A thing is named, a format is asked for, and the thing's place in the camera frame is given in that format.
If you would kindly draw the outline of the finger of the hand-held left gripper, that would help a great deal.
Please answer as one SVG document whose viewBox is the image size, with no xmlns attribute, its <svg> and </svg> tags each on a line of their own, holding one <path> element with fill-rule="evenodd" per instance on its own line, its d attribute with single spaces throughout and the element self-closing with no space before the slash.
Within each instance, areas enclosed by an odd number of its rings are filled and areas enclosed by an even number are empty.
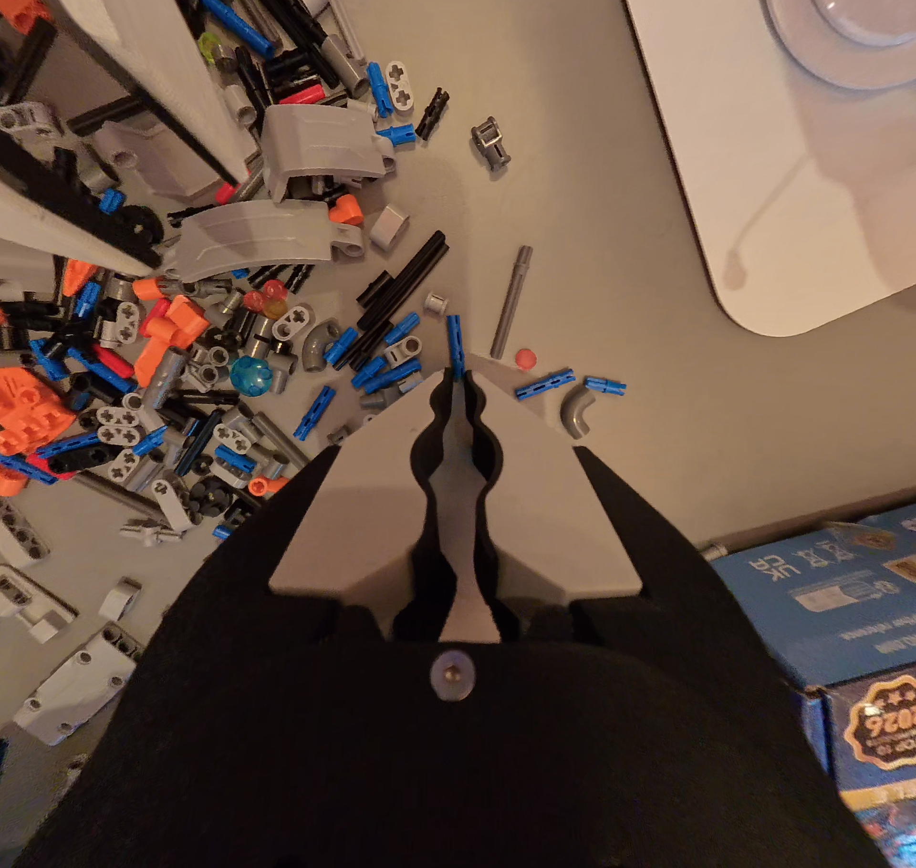
<svg viewBox="0 0 916 868">
<path fill-rule="evenodd" d="M 175 0 L 51 0 L 87 51 L 223 180 L 248 175 L 250 136 L 235 120 Z"/>
<path fill-rule="evenodd" d="M 83 201 L 50 168 L 1 133 L 2 239 L 134 277 L 162 258 L 121 222 Z"/>
</svg>

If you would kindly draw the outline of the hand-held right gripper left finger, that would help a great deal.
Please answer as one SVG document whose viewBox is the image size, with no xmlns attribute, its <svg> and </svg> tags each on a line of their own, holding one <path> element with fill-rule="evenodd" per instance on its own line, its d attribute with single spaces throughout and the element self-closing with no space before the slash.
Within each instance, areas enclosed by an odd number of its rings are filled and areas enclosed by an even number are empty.
<svg viewBox="0 0 916 868">
<path fill-rule="evenodd" d="M 278 595 L 370 610 L 386 635 L 440 635 L 452 610 L 429 479 L 442 461 L 452 376 L 433 374 L 331 452 L 269 581 Z"/>
</svg>

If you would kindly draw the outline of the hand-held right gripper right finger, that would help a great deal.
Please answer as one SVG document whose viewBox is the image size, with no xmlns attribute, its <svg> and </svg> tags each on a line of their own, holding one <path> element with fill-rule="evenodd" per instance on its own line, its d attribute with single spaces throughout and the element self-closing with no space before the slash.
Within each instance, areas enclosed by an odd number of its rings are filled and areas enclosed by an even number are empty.
<svg viewBox="0 0 916 868">
<path fill-rule="evenodd" d="M 498 635 L 547 610 L 636 597 L 642 579 L 571 441 L 482 374 L 464 377 L 475 503 L 475 579 Z"/>
</svg>

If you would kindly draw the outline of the pile of small building pieces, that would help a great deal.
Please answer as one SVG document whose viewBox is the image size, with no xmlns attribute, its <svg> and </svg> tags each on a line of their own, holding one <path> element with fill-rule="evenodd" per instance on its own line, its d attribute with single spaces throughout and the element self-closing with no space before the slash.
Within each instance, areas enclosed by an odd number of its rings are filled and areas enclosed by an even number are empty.
<svg viewBox="0 0 916 868">
<path fill-rule="evenodd" d="M 254 387 L 239 382 L 245 366 L 248 371 L 256 372 L 263 367 L 265 381 L 263 390 L 269 391 L 269 379 L 273 367 L 267 359 L 261 359 L 260 353 L 250 352 L 243 347 L 255 347 L 258 325 L 263 321 L 268 325 L 265 331 L 267 345 L 273 340 L 282 340 L 284 334 L 277 325 L 289 329 L 294 341 L 299 338 L 301 346 L 308 346 L 305 340 L 312 337 L 314 361 L 305 361 L 302 354 L 301 367 L 319 365 L 319 375 L 332 374 L 338 367 L 352 364 L 352 372 L 365 371 L 365 361 L 373 359 L 379 346 L 385 347 L 385 355 L 390 359 L 381 360 L 384 367 L 376 370 L 375 378 L 364 387 L 359 383 L 357 390 L 384 392 L 392 383 L 406 378 L 408 382 L 417 379 L 423 383 L 432 374 L 424 378 L 422 364 L 429 363 L 427 353 L 420 351 L 397 352 L 389 349 L 382 342 L 394 330 L 405 301 L 412 299 L 412 293 L 429 276 L 429 272 L 438 266 L 441 258 L 449 252 L 448 236 L 441 232 L 432 233 L 429 242 L 420 248 L 395 279 L 383 275 L 384 279 L 373 284 L 367 290 L 360 303 L 363 312 L 357 329 L 338 331 L 338 334 L 317 340 L 325 328 L 323 317 L 316 318 L 310 314 L 308 305 L 294 306 L 295 311 L 277 321 L 252 314 L 250 336 L 242 338 L 241 345 L 222 344 L 219 350 L 228 352 L 226 362 L 216 363 L 210 371 L 212 380 L 201 372 L 210 366 L 205 360 L 209 349 L 207 337 L 217 333 L 229 335 L 235 330 L 230 323 L 228 329 L 222 322 L 217 322 L 215 314 L 209 315 L 199 305 L 198 293 L 194 281 L 213 283 L 213 288 L 201 289 L 201 297 L 215 299 L 217 295 L 230 297 L 235 295 L 231 285 L 237 281 L 230 280 L 238 268 L 245 269 L 266 266 L 277 262 L 293 265 L 315 265 L 325 262 L 336 267 L 337 257 L 350 261 L 348 267 L 357 259 L 362 260 L 364 246 L 367 244 L 366 233 L 362 226 L 345 224 L 338 213 L 343 209 L 342 198 L 337 198 L 337 205 L 327 202 L 326 194 L 315 193 L 306 198 L 295 199 L 296 189 L 290 193 L 290 187 L 303 188 L 306 181 L 314 182 L 312 187 L 320 190 L 319 182 L 327 180 L 333 184 L 325 187 L 344 185 L 359 187 L 368 182 L 384 185 L 384 179 L 392 172 L 397 173 L 397 160 L 400 158 L 393 147 L 396 147 L 395 131 L 410 131 L 406 134 L 406 143 L 411 152 L 426 153 L 428 143 L 416 143 L 413 131 L 406 124 L 392 124 L 390 118 L 383 117 L 391 103 L 387 100 L 388 73 L 397 63 L 388 65 L 384 75 L 377 72 L 376 63 L 368 64 L 371 76 L 367 77 L 356 67 L 356 61 L 348 57 L 350 35 L 349 28 L 344 34 L 347 44 L 342 48 L 337 42 L 343 40 L 335 36 L 325 38 L 323 26 L 315 25 L 302 0 L 266 0 L 271 7 L 280 7 L 284 31 L 299 38 L 300 48 L 310 48 L 317 55 L 318 48 L 311 44 L 314 28 L 315 40 L 324 40 L 330 45 L 327 48 L 326 66 L 329 80 L 338 81 L 348 89 L 344 95 L 350 109 L 322 104 L 271 104 L 268 99 L 263 103 L 267 116 L 263 123 L 260 137 L 251 137 L 252 145 L 249 156 L 254 159 L 255 153 L 261 155 L 263 150 L 263 176 L 267 194 L 261 198 L 229 202 L 227 206 L 198 211 L 185 218 L 184 225 L 177 233 L 173 247 L 163 252 L 162 265 L 156 273 L 146 277 L 134 277 L 93 264 L 86 264 L 89 273 L 85 279 L 73 278 L 73 286 L 68 290 L 67 298 L 73 297 L 74 314 L 67 317 L 63 308 L 54 303 L 25 303 L 22 308 L 25 314 L 19 320 L 27 323 L 30 330 L 38 333 L 49 333 L 51 338 L 32 340 L 31 366 L 2 366 L 2 619 L 15 618 L 25 625 L 27 632 L 39 644 L 48 641 L 56 642 L 61 634 L 70 641 L 67 630 L 79 619 L 79 611 L 62 597 L 50 591 L 46 585 L 31 578 L 31 573 L 19 565 L 27 567 L 41 562 L 47 556 L 41 540 L 21 533 L 29 522 L 21 517 L 16 523 L 7 523 L 17 510 L 10 507 L 7 500 L 15 498 L 26 482 L 50 485 L 61 482 L 70 483 L 78 477 L 89 477 L 100 489 L 124 505 L 131 506 L 140 512 L 148 512 L 150 521 L 135 522 L 137 527 L 122 529 L 130 531 L 135 537 L 153 538 L 161 542 L 174 538 L 181 541 L 189 530 L 194 530 L 207 510 L 208 503 L 217 505 L 216 511 L 225 521 L 222 525 L 234 523 L 231 513 L 240 511 L 242 515 L 257 512 L 264 505 L 261 499 L 248 491 L 251 471 L 264 480 L 279 480 L 277 485 L 267 484 L 267 493 L 274 495 L 291 478 L 286 468 L 277 461 L 275 454 L 266 450 L 261 452 L 255 446 L 254 457 L 243 456 L 247 448 L 246 435 L 249 425 L 255 427 L 254 442 L 267 438 L 268 449 L 286 451 L 293 466 L 306 466 L 305 459 L 299 464 L 292 456 L 299 450 L 290 450 L 290 446 L 279 444 L 288 439 L 284 430 L 278 436 L 276 427 L 267 431 L 257 420 L 248 416 L 239 416 L 240 423 L 230 423 L 229 418 L 238 416 L 238 401 L 235 404 L 226 400 L 236 399 L 249 393 L 249 398 L 259 393 Z M 226 99 L 230 112 L 235 116 L 239 127 L 248 134 L 242 119 L 238 117 L 239 108 Z M 101 212 L 121 222 L 128 230 L 134 232 L 129 222 L 124 222 L 121 201 L 113 201 L 111 209 L 106 207 L 101 191 L 99 197 L 89 197 L 90 191 L 77 190 L 70 184 L 70 177 L 64 176 L 56 169 L 56 164 L 43 161 L 44 156 L 37 156 L 25 148 L 12 128 L 4 126 L 2 133 L 10 135 L 23 149 L 29 152 L 46 167 L 52 169 L 62 178 L 81 199 L 96 206 Z M 27 282 L 33 270 L 38 267 L 38 258 L 47 257 L 48 275 L 52 274 L 52 254 L 21 244 L 2 239 L 2 245 L 9 245 L 14 251 L 22 252 L 22 257 L 29 258 L 26 267 L 19 267 L 12 253 L 2 254 L 2 284 L 17 284 L 23 289 L 50 290 L 53 280 L 49 277 L 47 285 L 36 285 Z M 157 299 L 167 309 L 157 315 L 151 312 L 146 317 L 148 329 L 144 341 L 146 352 L 137 354 L 136 362 L 130 369 L 121 366 L 114 368 L 109 359 L 95 348 L 92 334 L 98 321 L 96 303 L 105 302 L 108 297 L 118 295 L 109 292 L 107 283 L 118 283 L 125 290 L 125 301 L 122 309 L 130 310 L 133 322 L 124 318 L 127 326 L 136 334 L 142 310 L 141 302 L 154 302 Z M 304 324 L 298 324 L 293 316 L 299 313 Z M 167 399 L 179 397 L 173 394 L 177 384 L 173 380 L 188 378 L 196 381 L 194 386 L 209 389 L 204 395 L 210 399 L 213 413 L 204 419 L 191 413 L 189 435 L 181 435 L 183 419 L 171 420 L 163 416 L 160 405 L 167 404 Z M 197 486 L 189 489 L 185 483 L 189 468 L 196 463 L 201 452 L 214 448 L 209 477 L 215 480 L 216 499 L 223 494 L 225 502 L 213 502 L 213 490 L 202 490 L 195 494 Z M 136 471 L 146 475 L 145 458 L 150 452 L 168 453 L 175 450 L 172 461 L 164 459 L 156 467 L 156 476 L 150 476 L 149 498 L 129 492 L 123 483 L 135 476 Z M 131 580 L 121 579 L 113 585 L 96 615 L 99 628 L 85 642 L 69 650 L 61 664 L 41 682 L 19 706 L 14 724 L 21 734 L 27 734 L 41 744 L 53 747 L 66 741 L 99 711 L 123 691 L 135 672 L 143 645 L 126 633 L 118 622 L 125 610 L 129 609 L 133 599 L 141 593 L 142 585 Z"/>
</svg>

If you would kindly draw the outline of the blue robot kit box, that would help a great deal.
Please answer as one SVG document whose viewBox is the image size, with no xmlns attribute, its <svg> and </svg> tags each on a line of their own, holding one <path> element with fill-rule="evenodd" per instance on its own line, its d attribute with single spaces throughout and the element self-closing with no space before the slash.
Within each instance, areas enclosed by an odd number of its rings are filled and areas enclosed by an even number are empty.
<svg viewBox="0 0 916 868">
<path fill-rule="evenodd" d="M 891 866 L 914 866 L 915 506 L 712 567 L 788 679 L 845 805 Z"/>
</svg>

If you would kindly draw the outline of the white booklet stand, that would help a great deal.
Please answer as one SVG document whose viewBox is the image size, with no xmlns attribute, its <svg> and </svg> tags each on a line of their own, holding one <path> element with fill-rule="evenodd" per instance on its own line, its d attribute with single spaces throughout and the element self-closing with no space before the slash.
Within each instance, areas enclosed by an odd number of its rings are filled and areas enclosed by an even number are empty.
<svg viewBox="0 0 916 868">
<path fill-rule="evenodd" d="M 625 0 L 713 289 L 756 334 L 914 289 L 914 0 Z"/>
</svg>

